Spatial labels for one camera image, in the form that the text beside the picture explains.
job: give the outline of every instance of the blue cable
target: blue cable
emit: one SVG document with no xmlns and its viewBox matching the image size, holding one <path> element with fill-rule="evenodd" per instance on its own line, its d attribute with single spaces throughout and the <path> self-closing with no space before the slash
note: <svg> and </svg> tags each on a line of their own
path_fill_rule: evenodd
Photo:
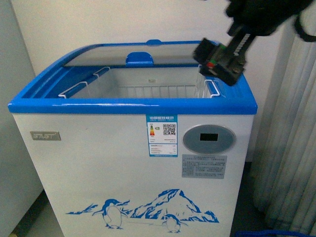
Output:
<svg viewBox="0 0 316 237">
<path fill-rule="evenodd" d="M 275 230 L 266 230 L 266 231 L 238 231 L 235 234 L 235 237 L 269 237 L 270 235 L 281 235 L 281 236 L 296 236 L 296 237 L 315 237 L 308 236 L 299 232 L 293 231 L 275 231 Z"/>
</svg>

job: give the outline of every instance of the instruction label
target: instruction label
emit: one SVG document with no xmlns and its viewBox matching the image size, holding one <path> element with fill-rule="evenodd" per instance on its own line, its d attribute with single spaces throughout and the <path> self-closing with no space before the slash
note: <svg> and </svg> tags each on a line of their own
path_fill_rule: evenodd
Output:
<svg viewBox="0 0 316 237">
<path fill-rule="evenodd" d="M 227 156 L 182 155 L 183 178 L 223 179 Z"/>
<path fill-rule="evenodd" d="M 178 156 L 177 115 L 146 115 L 149 156 Z"/>
</svg>

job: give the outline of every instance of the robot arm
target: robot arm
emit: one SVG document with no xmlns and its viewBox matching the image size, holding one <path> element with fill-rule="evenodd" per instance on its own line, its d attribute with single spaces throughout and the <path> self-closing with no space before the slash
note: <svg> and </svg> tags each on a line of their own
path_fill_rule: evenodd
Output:
<svg viewBox="0 0 316 237">
<path fill-rule="evenodd" d="M 245 53 L 256 36 L 269 36 L 292 15 L 297 15 L 295 29 L 304 41 L 316 41 L 305 33 L 300 14 L 313 0 L 231 0 L 226 14 L 234 23 L 228 30 L 228 46 L 203 39 L 193 57 L 201 64 L 200 73 L 234 85 L 246 64 Z"/>
</svg>

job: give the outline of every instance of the white wall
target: white wall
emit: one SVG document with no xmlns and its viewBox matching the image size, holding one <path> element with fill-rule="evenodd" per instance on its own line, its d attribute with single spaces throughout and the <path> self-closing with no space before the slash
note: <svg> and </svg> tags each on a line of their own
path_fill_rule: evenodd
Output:
<svg viewBox="0 0 316 237">
<path fill-rule="evenodd" d="M 12 0 L 35 73 L 78 47 L 149 39 L 228 43 L 232 21 L 226 0 Z M 248 160 L 259 129 L 281 31 L 258 38 L 248 53 L 245 75 L 259 105 Z"/>
<path fill-rule="evenodd" d="M 43 188 L 7 108 L 34 71 L 9 0 L 0 1 L 0 15 L 0 236 L 6 237 Z"/>
</svg>

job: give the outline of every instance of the penguin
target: penguin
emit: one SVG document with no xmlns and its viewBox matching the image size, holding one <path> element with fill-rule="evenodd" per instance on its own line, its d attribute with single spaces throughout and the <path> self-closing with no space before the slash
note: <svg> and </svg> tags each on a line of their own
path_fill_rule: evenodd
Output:
<svg viewBox="0 0 316 237">
<path fill-rule="evenodd" d="M 117 207 L 118 204 L 121 204 L 121 202 L 116 199 L 108 199 L 105 201 L 102 209 L 94 212 L 92 216 L 95 214 L 102 214 L 106 227 L 109 229 L 121 230 L 122 228 L 120 226 L 122 225 L 122 215 L 126 217 L 127 215 Z"/>
<path fill-rule="evenodd" d="M 162 224 L 167 225 L 167 229 L 169 230 L 169 233 L 180 233 L 181 225 L 186 225 L 185 223 L 179 221 L 179 219 L 172 214 L 166 214 L 164 215 L 164 218 L 166 219 Z"/>
</svg>

